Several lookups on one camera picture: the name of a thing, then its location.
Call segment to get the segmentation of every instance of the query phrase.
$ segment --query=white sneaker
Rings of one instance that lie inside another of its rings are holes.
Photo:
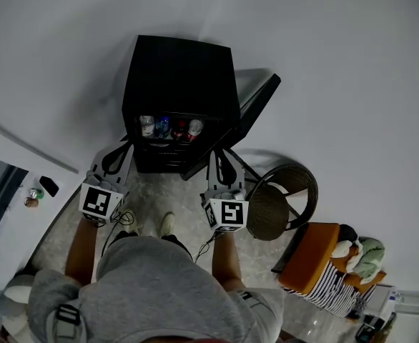
[[[174,220],[174,213],[168,212],[164,217],[164,221],[162,221],[162,226],[160,227],[160,237],[173,235],[175,227],[176,221]]]
[[[122,210],[119,213],[118,219],[126,232],[136,232],[139,235],[137,215],[132,209]]]

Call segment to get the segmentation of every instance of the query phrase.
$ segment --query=black smartphone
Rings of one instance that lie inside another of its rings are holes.
[[[51,197],[54,197],[59,191],[59,186],[55,184],[51,178],[41,177],[39,178],[39,183],[43,186],[46,192],[51,195]]]

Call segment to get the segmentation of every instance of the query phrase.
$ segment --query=black and white striped fabric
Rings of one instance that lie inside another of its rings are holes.
[[[343,283],[345,275],[339,272],[332,262],[328,262],[309,294],[304,295],[291,289],[283,289],[312,302],[317,307],[326,309],[334,315],[346,317],[354,309],[364,310],[375,286],[361,294],[355,287]]]

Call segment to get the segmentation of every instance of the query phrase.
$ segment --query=beverage bottle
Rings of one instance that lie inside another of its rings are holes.
[[[143,137],[154,136],[154,117],[153,116],[140,116],[139,123],[141,124],[141,135]]]
[[[186,134],[186,141],[192,142],[198,137],[200,132],[203,130],[203,121],[199,119],[193,119],[189,123],[189,129]]]
[[[155,136],[165,139],[169,133],[169,117],[162,116],[155,122]]]
[[[177,119],[173,122],[172,137],[175,140],[181,139],[186,133],[186,121],[184,119]]]

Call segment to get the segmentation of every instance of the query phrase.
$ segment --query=gray t-shirt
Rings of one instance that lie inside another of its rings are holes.
[[[82,288],[61,273],[40,271],[29,300],[29,324],[39,341],[46,341],[48,315],[75,299],[89,343],[169,336],[273,343],[282,324],[280,290],[227,293],[183,248],[152,237],[113,243],[97,282]]]

